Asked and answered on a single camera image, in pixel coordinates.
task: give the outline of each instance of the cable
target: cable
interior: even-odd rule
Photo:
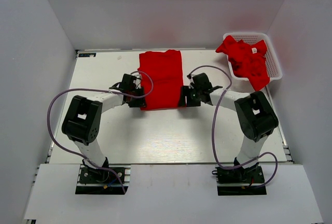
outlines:
[[[189,73],[188,76],[191,76],[191,74],[192,74],[194,71],[196,71],[196,70],[198,70],[199,68],[202,68],[202,67],[211,67],[211,68],[215,68],[215,69],[217,69],[217,70],[223,72],[223,73],[227,76],[227,78],[229,79],[229,85],[228,85],[228,86],[226,87],[226,89],[222,92],[222,94],[221,94],[221,96],[220,96],[220,98],[219,98],[219,100],[218,100],[218,103],[217,103],[216,108],[215,108],[215,110],[214,110],[213,121],[212,121],[212,131],[211,131],[212,151],[213,151],[213,156],[214,156],[214,159],[216,160],[216,163],[217,163],[218,166],[219,166],[220,168],[222,168],[223,170],[235,170],[235,169],[241,168],[242,166],[245,166],[245,165],[247,165],[247,164],[249,164],[249,163],[251,163],[251,162],[254,162],[254,161],[256,161],[257,159],[259,159],[259,158],[261,158],[261,157],[263,157],[263,156],[269,154],[269,155],[273,156],[274,159],[275,159],[275,169],[274,169],[274,172],[273,172],[273,174],[272,174],[272,176],[270,177],[269,180],[267,180],[265,183],[263,183],[263,184],[261,184],[261,185],[255,186],[255,188],[260,188],[260,187],[265,186],[266,184],[268,184],[269,182],[271,182],[271,180],[274,178],[274,176],[275,176],[275,174],[276,174],[276,171],[277,171],[277,169],[278,169],[278,160],[277,160],[276,156],[275,156],[273,153],[271,153],[271,152],[269,152],[269,151],[264,152],[264,153],[262,153],[261,155],[255,157],[255,158],[253,158],[253,159],[250,159],[249,161],[247,161],[247,162],[245,162],[245,163],[242,163],[242,164],[239,164],[239,165],[235,165],[235,166],[222,166],[222,164],[219,162],[219,160],[218,160],[218,156],[217,156],[217,152],[216,152],[216,147],[215,147],[215,126],[216,126],[216,119],[217,119],[218,109],[219,109],[219,106],[220,106],[220,104],[221,104],[221,102],[222,102],[222,100],[223,100],[223,97],[225,96],[227,90],[232,86],[232,79],[231,79],[231,77],[230,77],[230,76],[229,76],[229,75],[228,75],[223,69],[221,69],[221,68],[219,68],[219,67],[216,67],[216,66],[211,66],[211,65],[203,65],[203,66],[199,66],[199,67],[195,68],[194,70],[192,70],[192,71]]]
[[[92,166],[96,167],[97,169],[112,172],[112,173],[116,176],[116,178],[118,179],[118,181],[120,182],[124,194],[126,193],[125,187],[123,186],[123,183],[122,183],[120,177],[118,176],[118,174],[117,174],[114,170],[112,170],[112,169],[110,169],[110,168],[100,167],[100,166],[94,164],[93,162],[91,162],[90,159],[87,158],[86,156],[84,156],[83,154],[78,153],[78,152],[75,152],[75,151],[73,151],[73,150],[69,150],[69,149],[65,148],[64,146],[60,145],[60,143],[56,140],[56,138],[54,137],[54,135],[53,135],[53,133],[52,133],[52,129],[51,129],[51,117],[50,117],[50,116],[51,116],[52,106],[53,106],[53,104],[55,103],[55,101],[56,101],[60,96],[64,95],[65,93],[69,93],[69,92],[73,92],[73,91],[88,91],[88,92],[114,93],[114,94],[121,94],[121,95],[124,95],[124,96],[129,96],[129,97],[132,97],[132,98],[135,98],[135,99],[140,99],[140,98],[143,98],[143,97],[149,95],[149,94],[152,92],[152,90],[154,89],[154,83],[153,83],[151,77],[150,77],[148,74],[146,74],[145,72],[142,72],[142,71],[135,71],[135,72],[145,74],[145,75],[148,77],[148,79],[151,81],[151,90],[150,90],[147,94],[144,94],[144,95],[142,95],[142,96],[134,96],[134,95],[130,95],[130,94],[122,93],[122,92],[116,92],[116,91],[109,92],[109,91],[106,91],[106,90],[100,90],[100,89],[73,88],[73,89],[67,89],[67,90],[64,90],[63,92],[57,94],[57,95],[53,98],[53,100],[51,101],[51,103],[50,103],[50,105],[49,105],[49,107],[48,107],[48,109],[47,109],[47,130],[48,130],[48,133],[49,133],[49,135],[50,135],[52,141],[53,141],[53,142],[54,142],[54,143],[55,143],[60,149],[63,149],[64,151],[67,151],[67,152],[69,152],[69,153],[71,153],[71,154],[74,154],[74,155],[80,156],[80,157],[82,157],[83,159],[86,159],[86,160],[87,160]]]

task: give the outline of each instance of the folded red cloth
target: folded red cloth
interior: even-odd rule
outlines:
[[[216,49],[217,53],[228,55],[234,75],[248,78],[255,91],[261,90],[270,82],[265,66],[266,51],[267,47],[263,40],[249,45],[243,40],[235,41],[232,36],[227,36]]]
[[[138,70],[147,73],[154,82],[153,91],[145,97],[146,107],[141,110],[177,108],[183,86],[180,51],[142,53]],[[151,89],[151,82],[144,74],[141,86],[144,87],[145,93]]]

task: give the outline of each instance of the red cloth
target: red cloth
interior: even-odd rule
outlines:
[[[253,48],[257,49],[257,53],[253,53]],[[266,51],[267,47],[263,40],[249,45],[243,40],[235,41],[232,36],[227,36],[216,49],[217,53],[222,52],[228,55],[234,75],[247,77],[255,91],[261,90],[270,82],[265,66]]]
[[[177,108],[183,86],[180,51],[142,53],[139,71],[147,73],[154,82],[153,91],[145,97],[146,107],[141,110]],[[150,91],[151,82],[144,74],[142,74],[141,85],[145,93]]]

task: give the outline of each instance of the crumpled red cloth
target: crumpled red cloth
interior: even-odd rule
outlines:
[[[145,97],[146,107],[142,107],[141,110],[178,107],[183,86],[180,51],[142,53],[138,70],[147,73],[154,82],[153,91]],[[145,93],[151,89],[151,82],[144,74],[142,74],[141,86],[144,87]]]
[[[235,41],[232,36],[227,36],[216,49],[217,53],[228,55],[234,75],[248,78],[255,91],[261,90],[270,82],[265,66],[266,51],[267,47],[263,40],[249,45],[243,40]]]

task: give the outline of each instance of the gray wall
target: gray wall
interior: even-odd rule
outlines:
[[[0,222],[16,224],[50,145],[48,104],[67,88],[75,51],[47,0],[0,0],[0,51]]]
[[[332,0],[286,0],[271,37],[284,77],[272,93],[291,154],[332,223]]]
[[[284,0],[49,0],[75,49],[217,47],[267,32]]]

